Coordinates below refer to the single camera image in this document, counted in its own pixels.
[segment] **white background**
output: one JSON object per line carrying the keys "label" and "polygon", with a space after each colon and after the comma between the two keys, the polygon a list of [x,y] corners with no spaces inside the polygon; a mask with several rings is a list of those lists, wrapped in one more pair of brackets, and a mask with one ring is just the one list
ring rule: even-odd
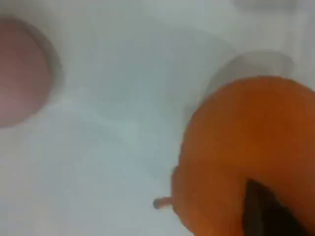
{"label": "white background", "polygon": [[181,134],[232,79],[315,88],[312,0],[2,0],[38,27],[63,86],[0,130],[1,236],[184,236],[169,195]]}

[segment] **pink object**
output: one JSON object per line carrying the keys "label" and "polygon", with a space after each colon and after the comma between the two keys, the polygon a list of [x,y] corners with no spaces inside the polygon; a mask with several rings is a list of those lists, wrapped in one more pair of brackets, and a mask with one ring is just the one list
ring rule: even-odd
{"label": "pink object", "polygon": [[15,20],[0,20],[0,127],[13,126],[46,103],[53,84],[44,52]]}

